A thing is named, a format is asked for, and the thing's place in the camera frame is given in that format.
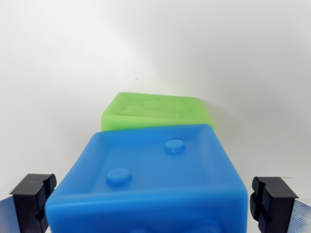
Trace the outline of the black silver gripper right finger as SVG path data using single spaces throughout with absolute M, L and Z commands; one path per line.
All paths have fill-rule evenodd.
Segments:
M 252 180 L 250 213 L 262 233 L 309 233 L 311 193 L 293 177 Z

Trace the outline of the black silver gripper left finger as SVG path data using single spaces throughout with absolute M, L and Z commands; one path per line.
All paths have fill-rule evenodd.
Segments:
M 44 233 L 49 227 L 45 204 L 57 185 L 52 174 L 27 174 L 0 200 L 2 233 Z

